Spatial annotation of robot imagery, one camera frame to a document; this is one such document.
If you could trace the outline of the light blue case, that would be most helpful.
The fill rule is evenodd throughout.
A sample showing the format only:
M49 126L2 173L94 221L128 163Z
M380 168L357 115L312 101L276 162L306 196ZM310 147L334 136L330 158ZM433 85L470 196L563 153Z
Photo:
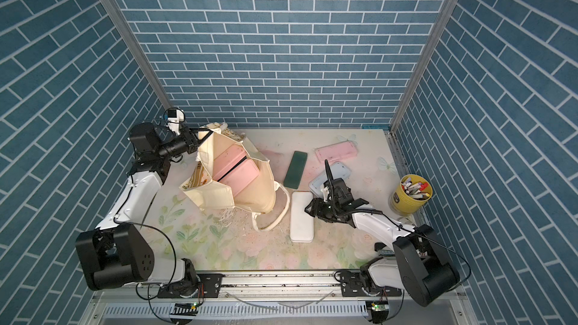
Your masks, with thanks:
M334 180L342 178L346 181L352 174L352 171L342 162L335 162L330 165L331 174ZM322 188L324 183L328 180L326 172L322 172L309 183L309 189L315 197L323 197Z

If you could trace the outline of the white pencil case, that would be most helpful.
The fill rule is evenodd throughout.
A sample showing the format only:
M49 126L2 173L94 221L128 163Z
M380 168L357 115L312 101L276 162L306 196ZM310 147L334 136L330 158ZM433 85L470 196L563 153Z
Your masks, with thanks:
M290 239L295 243L309 243L314 239L314 218L306 213L313 200L311 192L293 192L291 195Z

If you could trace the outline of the dark green pencil case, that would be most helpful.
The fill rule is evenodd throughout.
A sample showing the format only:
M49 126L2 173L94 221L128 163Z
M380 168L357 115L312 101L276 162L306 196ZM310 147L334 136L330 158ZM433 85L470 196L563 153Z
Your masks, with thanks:
M283 185L286 188L293 190L297 190L299 188L307 160L308 153L302 151L294 152L283 182Z

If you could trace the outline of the cream canvas tote bag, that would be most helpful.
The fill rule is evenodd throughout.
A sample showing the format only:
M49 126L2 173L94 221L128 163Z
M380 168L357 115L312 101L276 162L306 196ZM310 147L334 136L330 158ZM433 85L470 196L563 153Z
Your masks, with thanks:
M269 159L226 123L210 123L205 128L209 133L201 136L204 142L197 150L197 167L181 190L199 209L239 208L251 213L254 230L273 230L290 209L291 197L274 179ZM280 215L259 227L257 218L274 209L278 191L285 195Z

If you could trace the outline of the pink pencil case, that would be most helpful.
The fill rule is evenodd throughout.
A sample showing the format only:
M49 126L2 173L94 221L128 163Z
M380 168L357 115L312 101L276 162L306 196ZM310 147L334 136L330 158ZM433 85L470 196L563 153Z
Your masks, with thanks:
M358 149L352 141L342 141L317 148L314 153L319 162L327 160L331 164L358 156Z

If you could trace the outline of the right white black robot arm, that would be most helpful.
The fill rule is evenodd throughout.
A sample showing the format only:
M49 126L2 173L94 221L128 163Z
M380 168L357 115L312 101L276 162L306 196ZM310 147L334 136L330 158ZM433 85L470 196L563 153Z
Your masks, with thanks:
M341 275L340 281L378 296L385 287L403 290L426 307L461 284L449 249L428 225L406 228L364 199L356 199L343 179L325 182L324 196L305 207L307 215L329 224L347 224L373 236L394 252L394 260L377 257L361 266L358 274Z

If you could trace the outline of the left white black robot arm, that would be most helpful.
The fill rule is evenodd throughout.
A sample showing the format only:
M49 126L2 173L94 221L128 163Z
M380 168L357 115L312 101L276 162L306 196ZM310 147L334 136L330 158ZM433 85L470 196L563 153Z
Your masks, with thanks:
M171 162L194 153L212 135L207 128L179 127L178 134L163 141L153 123L140 123L129 132L135 160L126 187L94 230L81 233L75 242L85 281L90 290L115 289L126 284L158 284L160 298L198 295L201 279L192 261L173 257L168 270L141 234L154 198L165 184Z

